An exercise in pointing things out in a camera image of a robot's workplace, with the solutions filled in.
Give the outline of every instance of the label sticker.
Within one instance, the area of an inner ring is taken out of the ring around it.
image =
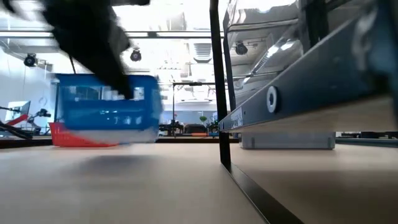
[[[231,114],[231,121],[231,128],[238,128],[243,125],[242,107],[239,107],[235,112]]]

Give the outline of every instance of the black ceiling camera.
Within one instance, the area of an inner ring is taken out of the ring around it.
[[[141,53],[140,53],[140,51],[139,51],[139,49],[134,49],[133,51],[132,51],[132,53],[131,53],[131,56],[130,56],[130,59],[133,61],[133,62],[138,62],[138,61],[140,61],[141,60]]]
[[[36,54],[27,54],[27,57],[24,60],[24,65],[30,68],[36,67],[37,66]]]
[[[244,46],[243,42],[238,41],[236,43],[235,51],[238,55],[245,55],[248,53],[248,48]]]

